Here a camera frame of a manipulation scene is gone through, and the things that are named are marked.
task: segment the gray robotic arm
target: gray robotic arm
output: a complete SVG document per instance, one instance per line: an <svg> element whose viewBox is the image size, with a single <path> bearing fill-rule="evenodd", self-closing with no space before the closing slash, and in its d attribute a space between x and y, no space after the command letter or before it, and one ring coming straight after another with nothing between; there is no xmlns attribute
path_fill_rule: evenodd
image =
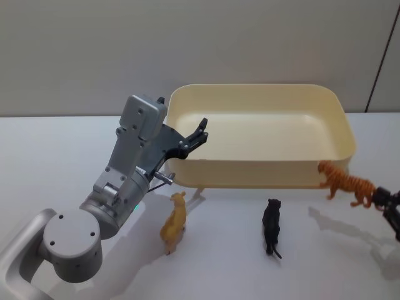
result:
<svg viewBox="0 0 400 300"><path fill-rule="evenodd" d="M169 158L185 159L207 141L207 119L189 137L164 125L164 99L128 98L116 129L109 163L80 209L40 212L0 254L0 299L51 300L30 285L43 259L70 283L92 278L101 267L101 240L118 233L149 191L154 177L172 184L173 174L159 172Z"/></svg>

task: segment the animal tail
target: animal tail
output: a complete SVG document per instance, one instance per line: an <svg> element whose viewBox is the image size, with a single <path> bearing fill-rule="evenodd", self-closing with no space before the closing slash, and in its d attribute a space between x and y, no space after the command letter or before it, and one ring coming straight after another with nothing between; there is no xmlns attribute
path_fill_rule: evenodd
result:
<svg viewBox="0 0 400 300"><path fill-rule="evenodd" d="M279 254L279 252L276 251L275 245L272 245L272 250L275 252L276 256L282 259L282 256Z"/></svg>

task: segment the yellow animal figurine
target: yellow animal figurine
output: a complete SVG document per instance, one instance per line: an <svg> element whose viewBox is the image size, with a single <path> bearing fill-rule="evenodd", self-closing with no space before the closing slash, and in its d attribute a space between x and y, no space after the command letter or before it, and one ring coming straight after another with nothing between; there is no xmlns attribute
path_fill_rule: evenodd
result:
<svg viewBox="0 0 400 300"><path fill-rule="evenodd" d="M321 188L331 188L331 194L327 197L331 200L338 189L348 193L354 193L357 201L350 203L352 207L362 204L365 208L371 207L373 194L376 188L371 181L347 175L340 167L336 167L331 161L320 161L318 171L325 174L326 182L322 182Z"/></svg>
<svg viewBox="0 0 400 300"><path fill-rule="evenodd" d="M171 200L174 201L174 210L160 231L161 239L165 243L166 255L171 254L176 249L179 235L185 229L186 203L185 199L183 198L185 195L185 192L177 192L171 196Z"/></svg>

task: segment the cable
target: cable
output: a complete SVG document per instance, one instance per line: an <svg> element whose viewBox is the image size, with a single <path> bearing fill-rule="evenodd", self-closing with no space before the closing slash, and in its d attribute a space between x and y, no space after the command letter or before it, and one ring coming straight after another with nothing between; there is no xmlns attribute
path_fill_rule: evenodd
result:
<svg viewBox="0 0 400 300"><path fill-rule="evenodd" d="M164 183L162 183L162 184L159 184L158 186L154 186L154 187L152 187L151 189L149 189L147 192L150 193L150 192L152 192L152 191L155 190L155 189L158 189L158 188L160 188L160 187L162 187L162 186L165 186L166 184L167 184L167 183L164 182Z"/></svg>

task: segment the orange toy tiger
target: orange toy tiger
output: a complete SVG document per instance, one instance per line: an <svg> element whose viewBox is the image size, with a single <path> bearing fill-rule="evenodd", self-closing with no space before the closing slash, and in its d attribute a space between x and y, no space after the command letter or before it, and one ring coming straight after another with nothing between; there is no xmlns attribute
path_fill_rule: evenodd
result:
<svg viewBox="0 0 400 300"><path fill-rule="evenodd" d="M318 172L324 173L326 182L322 182L321 188L331 188L331 194L327 196L331 200L338 189L353 193L357 201L350 203L352 207L362 204L365 208L370 208L373 194L376 191L374 184L368 180L347 175L339 167L336 167L331 161L320 161L318 164Z"/></svg>

